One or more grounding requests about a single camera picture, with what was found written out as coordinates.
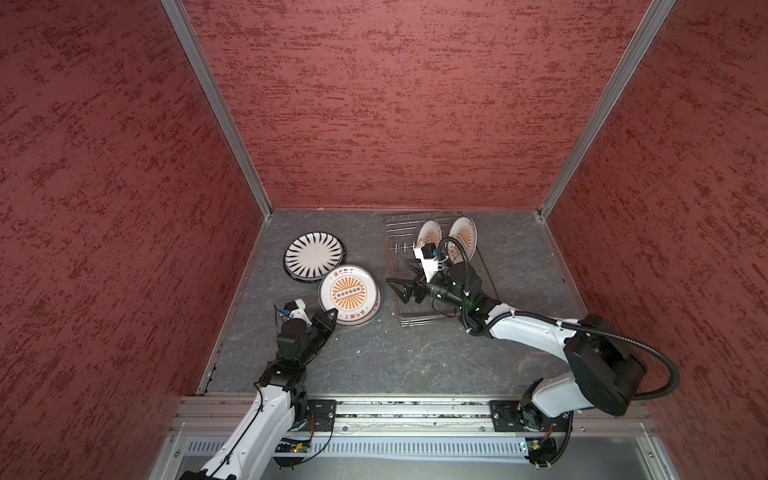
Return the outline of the white blue striped plate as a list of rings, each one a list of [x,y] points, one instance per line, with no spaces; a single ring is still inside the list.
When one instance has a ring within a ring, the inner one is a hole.
[[[309,232],[288,245],[283,268],[293,280],[314,283],[341,265],[345,258],[346,248],[339,238],[327,232]]]

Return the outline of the white sunburst plate green rim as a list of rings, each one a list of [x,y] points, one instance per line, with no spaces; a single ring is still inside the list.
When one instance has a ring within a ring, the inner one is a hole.
[[[435,219],[428,219],[421,226],[416,242],[416,248],[422,248],[427,244],[434,244],[437,246],[442,240],[442,230],[439,223]]]

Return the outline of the brown rimmed cream plate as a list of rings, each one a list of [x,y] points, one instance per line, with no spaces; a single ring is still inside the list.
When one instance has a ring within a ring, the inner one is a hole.
[[[340,266],[346,254],[303,254],[286,253],[283,268],[294,281],[316,283],[321,281],[331,270]]]

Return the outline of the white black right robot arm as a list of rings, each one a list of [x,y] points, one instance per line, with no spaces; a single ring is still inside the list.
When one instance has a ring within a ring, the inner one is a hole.
[[[622,416],[647,372],[634,347],[607,320],[592,314],[551,319],[517,310],[485,294],[473,267],[455,265],[431,279],[419,274],[386,282],[404,303],[429,297],[454,307],[470,335],[522,344],[567,364],[565,373],[534,381],[519,400],[512,418],[529,431],[541,431],[576,410]]]

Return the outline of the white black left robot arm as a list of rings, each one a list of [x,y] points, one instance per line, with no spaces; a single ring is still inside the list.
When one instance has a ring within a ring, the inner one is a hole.
[[[334,333],[338,310],[309,317],[296,300],[275,316],[283,319],[277,353],[255,383],[257,395],[248,412],[202,469],[184,472],[183,479],[259,479],[285,435],[309,420],[307,366]]]

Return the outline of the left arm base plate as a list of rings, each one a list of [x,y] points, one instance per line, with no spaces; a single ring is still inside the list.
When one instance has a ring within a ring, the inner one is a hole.
[[[334,429],[338,402],[335,399],[309,399],[299,432],[330,433]]]

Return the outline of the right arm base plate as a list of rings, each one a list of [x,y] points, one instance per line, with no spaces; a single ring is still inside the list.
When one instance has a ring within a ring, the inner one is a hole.
[[[495,432],[559,433],[570,424],[568,414],[548,417],[529,401],[491,400],[489,410]]]

